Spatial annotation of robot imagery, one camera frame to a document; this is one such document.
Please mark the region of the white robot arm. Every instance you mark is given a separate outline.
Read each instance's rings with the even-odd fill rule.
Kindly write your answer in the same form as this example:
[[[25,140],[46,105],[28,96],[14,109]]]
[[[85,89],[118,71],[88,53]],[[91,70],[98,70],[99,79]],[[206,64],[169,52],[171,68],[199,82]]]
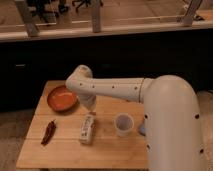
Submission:
[[[66,79],[87,109],[98,95],[144,105],[149,171],[207,171],[198,99],[183,78],[95,78],[86,65]]]

